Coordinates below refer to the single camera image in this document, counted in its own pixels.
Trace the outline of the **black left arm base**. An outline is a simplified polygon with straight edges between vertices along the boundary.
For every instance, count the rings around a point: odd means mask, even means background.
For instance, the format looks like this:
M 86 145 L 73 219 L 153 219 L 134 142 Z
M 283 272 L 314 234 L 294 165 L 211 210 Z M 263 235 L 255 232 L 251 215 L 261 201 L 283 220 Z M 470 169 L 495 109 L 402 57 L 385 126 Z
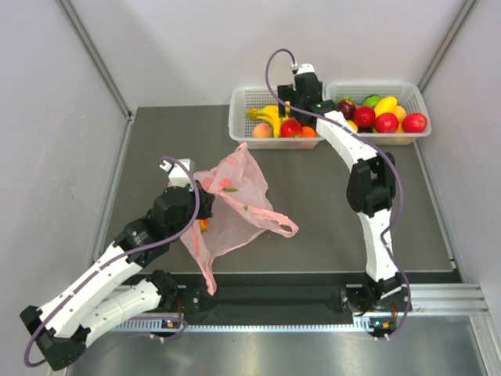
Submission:
M 160 318 L 160 328 L 167 329 L 167 331 L 152 332 L 151 335 L 162 341 L 167 338 L 177 338 L 188 327 L 182 313 L 182 295 L 178 285 L 170 273 L 161 270 L 152 272 L 148 281 L 153 283 L 160 296 L 157 310 L 168 314 Z

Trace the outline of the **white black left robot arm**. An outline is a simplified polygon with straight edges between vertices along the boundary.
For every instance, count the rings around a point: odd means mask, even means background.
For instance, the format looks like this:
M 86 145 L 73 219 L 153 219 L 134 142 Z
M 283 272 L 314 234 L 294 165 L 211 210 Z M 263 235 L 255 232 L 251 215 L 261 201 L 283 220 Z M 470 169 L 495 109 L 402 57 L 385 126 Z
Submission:
M 200 183 L 171 186 L 141 218 L 127 224 L 102 256 L 64 292 L 39 307 L 29 305 L 20 319 L 54 371 L 69 367 L 100 336 L 126 320 L 151 310 L 172 309 L 178 285 L 160 270 L 126 292 L 117 287 L 164 255 L 196 221 L 209 219 L 215 196 Z

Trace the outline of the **peach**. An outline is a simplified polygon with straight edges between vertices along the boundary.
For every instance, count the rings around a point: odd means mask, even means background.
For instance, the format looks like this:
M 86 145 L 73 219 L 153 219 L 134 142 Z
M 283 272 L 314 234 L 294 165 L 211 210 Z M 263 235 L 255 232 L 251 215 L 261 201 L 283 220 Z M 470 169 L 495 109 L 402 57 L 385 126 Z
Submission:
M 273 130 L 268 123 L 260 123 L 256 125 L 252 131 L 253 138 L 272 138 Z

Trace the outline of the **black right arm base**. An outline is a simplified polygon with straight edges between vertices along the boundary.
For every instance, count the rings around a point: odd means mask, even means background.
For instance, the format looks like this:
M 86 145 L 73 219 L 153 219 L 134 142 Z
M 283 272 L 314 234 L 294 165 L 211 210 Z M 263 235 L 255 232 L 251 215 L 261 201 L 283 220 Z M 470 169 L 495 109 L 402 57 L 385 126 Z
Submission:
M 377 310 L 377 301 L 362 287 L 341 287 L 341 308 L 353 317 Z

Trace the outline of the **pink plastic bag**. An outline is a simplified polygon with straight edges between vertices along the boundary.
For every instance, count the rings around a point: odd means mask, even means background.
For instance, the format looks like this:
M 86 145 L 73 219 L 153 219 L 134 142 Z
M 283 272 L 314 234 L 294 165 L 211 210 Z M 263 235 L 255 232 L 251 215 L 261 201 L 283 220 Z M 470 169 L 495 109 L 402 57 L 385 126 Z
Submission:
M 269 185 L 246 143 L 211 170 L 196 172 L 195 179 L 205 192 L 214 195 L 212 216 L 205 230 L 197 220 L 181 241 L 199 266 L 208 294 L 214 295 L 217 283 L 212 266 L 217 257 L 249 244 L 266 231 L 291 238 L 298 226 L 274 210 L 266 197 Z

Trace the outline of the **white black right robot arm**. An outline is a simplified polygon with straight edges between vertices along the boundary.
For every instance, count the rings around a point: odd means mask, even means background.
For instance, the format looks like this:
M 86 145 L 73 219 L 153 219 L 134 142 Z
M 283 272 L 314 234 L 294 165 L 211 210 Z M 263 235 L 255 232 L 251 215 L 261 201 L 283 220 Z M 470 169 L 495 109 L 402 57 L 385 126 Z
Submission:
M 402 289 L 402 276 L 391 246 L 391 209 L 399 187 L 395 160 L 363 141 L 337 105 L 323 97 L 323 83 L 314 71 L 297 68 L 294 82 L 277 87 L 279 112 L 288 113 L 323 137 L 346 164 L 350 175 L 346 197 L 362 225 L 366 246 L 366 282 L 347 295 L 344 305 L 360 315 L 390 305 Z

